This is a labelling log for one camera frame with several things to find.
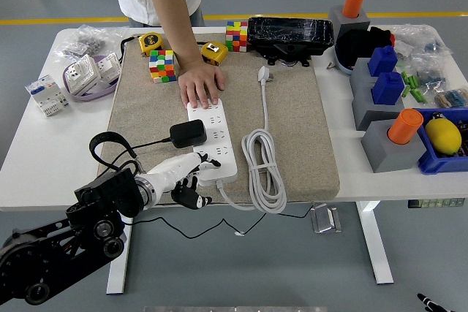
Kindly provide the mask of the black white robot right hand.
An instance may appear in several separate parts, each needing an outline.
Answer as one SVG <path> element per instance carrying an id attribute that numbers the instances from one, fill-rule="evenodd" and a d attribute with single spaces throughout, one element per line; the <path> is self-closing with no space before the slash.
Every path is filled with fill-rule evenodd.
<path id="1" fill-rule="evenodd" d="M 426 311 L 429 312 L 447 312 L 441 305 L 435 303 L 433 300 L 428 298 L 426 295 L 417 293 L 418 299 L 425 305 Z"/>

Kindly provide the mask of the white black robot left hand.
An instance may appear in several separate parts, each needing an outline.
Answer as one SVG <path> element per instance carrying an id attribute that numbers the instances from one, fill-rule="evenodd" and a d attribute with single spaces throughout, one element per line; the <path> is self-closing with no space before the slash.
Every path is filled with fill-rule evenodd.
<path id="1" fill-rule="evenodd" d="M 143 209 L 155 206 L 165 192 L 176 188 L 177 182 L 199 170 L 202 163 L 220 167 L 221 163 L 212 159 L 207 153 L 186 153 L 164 160 L 148 173 L 140 173 L 135 177 L 143 198 Z"/>

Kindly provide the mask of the person's hand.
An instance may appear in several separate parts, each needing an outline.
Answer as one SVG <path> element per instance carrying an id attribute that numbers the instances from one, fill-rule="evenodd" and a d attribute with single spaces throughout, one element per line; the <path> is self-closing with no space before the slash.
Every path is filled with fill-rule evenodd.
<path id="1" fill-rule="evenodd" d="M 205 63 L 202 59 L 190 61 L 181 65 L 182 75 L 178 78 L 181 101 L 187 108 L 208 108 L 208 102 L 218 104 L 219 91 L 225 89 L 226 76 L 218 66 Z"/>

